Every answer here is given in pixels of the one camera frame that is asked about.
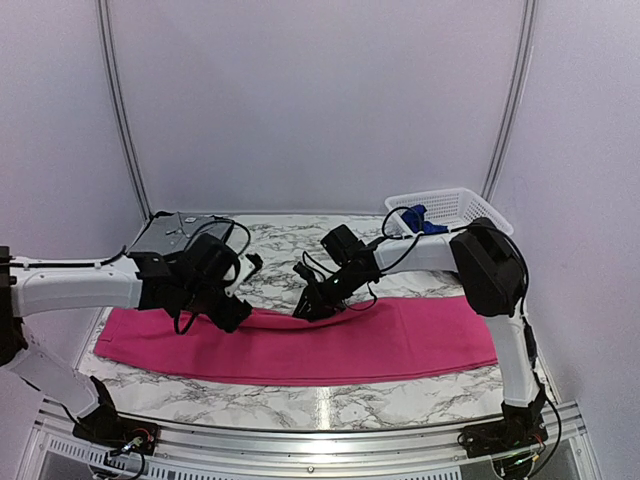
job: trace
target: folded pink fabric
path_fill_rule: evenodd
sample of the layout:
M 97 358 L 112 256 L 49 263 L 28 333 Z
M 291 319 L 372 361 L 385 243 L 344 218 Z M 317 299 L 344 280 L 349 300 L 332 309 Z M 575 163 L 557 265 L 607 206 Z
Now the folded pink fabric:
M 464 297 L 387 298 L 313 324 L 256 309 L 233 334 L 201 317 L 184 336 L 160 310 L 114 310 L 95 353 L 170 375 L 274 386 L 408 380 L 497 361 Z

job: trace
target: white plastic basket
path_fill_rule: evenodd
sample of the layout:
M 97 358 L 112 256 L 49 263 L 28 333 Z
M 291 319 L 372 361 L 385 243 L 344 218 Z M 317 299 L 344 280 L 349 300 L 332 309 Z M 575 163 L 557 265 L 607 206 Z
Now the white plastic basket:
M 447 190 L 396 195 L 387 198 L 384 204 L 389 211 L 401 206 L 424 205 L 427 209 L 424 220 L 451 228 L 467 225 L 479 217 L 488 217 L 504 233 L 507 235 L 513 234 L 511 224 L 495 208 L 489 205 L 480 195 L 466 188 L 450 188 Z M 402 212 L 394 213 L 390 220 L 403 234 L 415 235 L 402 220 L 401 214 Z

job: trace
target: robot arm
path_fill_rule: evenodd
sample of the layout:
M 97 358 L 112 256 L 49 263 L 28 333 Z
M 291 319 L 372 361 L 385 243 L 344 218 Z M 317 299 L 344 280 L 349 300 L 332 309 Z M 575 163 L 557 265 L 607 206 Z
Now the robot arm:
M 74 435 L 110 446 L 121 440 L 122 447 L 136 430 L 157 426 L 119 416 L 106 387 L 50 352 L 22 318 L 88 307 L 162 308 L 174 318 L 183 310 L 206 315 L 233 332 L 251 313 L 234 293 L 261 266 L 259 256 L 238 256 L 206 233 L 171 260 L 150 252 L 50 262 L 12 258 L 0 247 L 0 366 L 62 403 L 77 419 Z M 152 453 L 153 443 L 146 442 L 143 453 Z
M 380 237 L 365 245 L 341 225 L 322 241 L 340 269 L 318 282 L 307 266 L 295 267 L 308 285 L 294 316 L 315 321 L 344 310 L 344 301 L 384 275 L 418 270 L 457 272 L 467 301 L 484 317 L 502 372 L 504 420 L 463 431 L 469 456 L 498 453 L 546 439 L 540 414 L 546 395 L 534 372 L 535 340 L 524 316 L 528 274 L 512 242 L 493 223 L 478 219 L 460 233 L 408 239 Z

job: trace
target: marble tabletop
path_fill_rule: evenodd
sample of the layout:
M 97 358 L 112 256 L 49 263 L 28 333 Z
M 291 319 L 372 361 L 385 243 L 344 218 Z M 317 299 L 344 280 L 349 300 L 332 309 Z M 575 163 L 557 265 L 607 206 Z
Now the marble tabletop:
M 292 270 L 304 250 L 330 262 L 320 239 L 345 223 L 359 237 L 379 235 L 381 217 L 342 215 L 241 215 L 251 231 L 249 252 L 264 267 L 238 295 L 254 307 L 291 313 L 304 287 Z M 230 244 L 241 245 L 236 229 Z M 374 286 L 380 297 L 462 295 L 456 279 L 443 272 L 384 277 Z M 368 291 L 356 292 L 354 302 Z M 109 310 L 101 315 L 79 363 L 109 388 L 124 412 L 187 423 L 244 428 L 357 430 L 404 427 L 476 418 L 500 412 L 502 381 L 497 366 L 419 380 L 338 387 L 265 387 L 212 383 L 149 372 L 93 353 Z M 539 371 L 545 381 L 545 373 Z

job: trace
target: blue cloth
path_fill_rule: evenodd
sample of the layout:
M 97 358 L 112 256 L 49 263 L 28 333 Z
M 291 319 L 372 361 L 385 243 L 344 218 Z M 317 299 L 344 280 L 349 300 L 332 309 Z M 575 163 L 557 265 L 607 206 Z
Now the blue cloth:
M 414 205 L 409 208 L 411 210 L 406 210 L 400 217 L 413 233 L 418 233 L 420 231 L 420 221 L 424 218 L 424 214 L 427 213 L 427 208 L 424 205 Z M 422 231 L 427 235 L 435 235 L 447 233 L 449 229 L 445 225 L 436 225 L 428 220 L 423 220 Z

